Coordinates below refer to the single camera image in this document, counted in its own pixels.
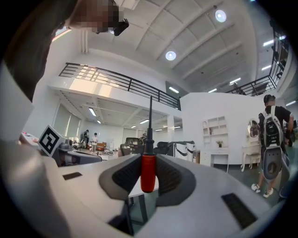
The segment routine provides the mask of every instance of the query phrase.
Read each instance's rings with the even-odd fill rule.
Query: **backpack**
[[[264,119],[264,145],[266,147],[280,146],[283,141],[283,130],[278,118],[275,116],[275,106],[270,113],[263,112]]]

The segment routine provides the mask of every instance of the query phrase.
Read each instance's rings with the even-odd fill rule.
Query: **column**
[[[168,141],[171,142],[174,140],[174,116],[170,115],[168,116]]]

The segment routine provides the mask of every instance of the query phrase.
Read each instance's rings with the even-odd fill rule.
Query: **black rubber pad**
[[[79,177],[79,176],[82,176],[82,174],[79,173],[79,172],[69,173],[69,174],[63,175],[65,180],[74,179],[74,178]]]
[[[248,227],[257,220],[256,216],[252,214],[236,194],[230,193],[223,195],[222,199],[242,229]]]

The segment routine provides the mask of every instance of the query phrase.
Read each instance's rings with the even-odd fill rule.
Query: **ceiling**
[[[256,2],[242,0],[251,16],[258,52],[257,78],[269,72],[260,69],[272,60],[271,46],[263,43],[273,38],[269,17]],[[89,39],[89,47],[108,51],[107,43],[138,52],[159,66],[174,72],[193,92],[205,92],[215,86],[230,90],[229,82],[241,77],[241,85],[248,83],[247,60],[243,37],[231,0],[139,0],[134,10],[124,8],[130,26],[120,36],[101,33]],[[215,18],[216,10],[223,10],[227,20]],[[165,54],[174,51],[177,57],[168,61]]]
[[[148,128],[148,123],[140,124],[140,122],[149,118],[148,109],[66,91],[56,90],[55,93],[61,100],[66,100],[74,106],[87,121],[97,123],[97,120],[99,120],[103,125],[124,128],[136,126],[134,129],[140,130]],[[96,117],[91,114],[89,108],[93,108]],[[175,126],[182,126],[182,120],[179,118],[174,118],[174,123]],[[166,125],[166,114],[152,112],[152,128],[154,130],[163,128]]]

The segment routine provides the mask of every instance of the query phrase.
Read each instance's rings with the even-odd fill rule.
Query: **gray floor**
[[[296,141],[293,144],[293,147],[287,147],[287,153],[290,160],[290,171],[291,171],[291,178],[292,176],[297,172],[298,170],[298,141]],[[258,181],[259,177],[259,168],[254,166],[252,169],[248,168],[248,165],[246,166],[244,172],[241,172],[240,165],[239,167],[229,167],[229,174],[236,179],[238,179],[240,182],[242,182],[244,185],[251,187],[253,183],[256,183]],[[267,185],[264,185],[261,189],[261,192],[259,195],[266,199],[266,202],[270,204],[271,206],[274,206],[278,201],[278,192],[274,191],[274,193],[269,196],[268,198],[264,198],[263,194],[265,192]],[[145,194],[145,203],[146,203],[146,209],[148,213],[148,218],[150,219],[155,211],[155,200],[158,197],[158,191],[155,191],[150,194]],[[131,209],[131,218],[134,220],[142,220],[141,216],[141,210],[138,203],[138,199],[135,198],[135,205]],[[134,232],[137,233],[142,226],[133,224]]]

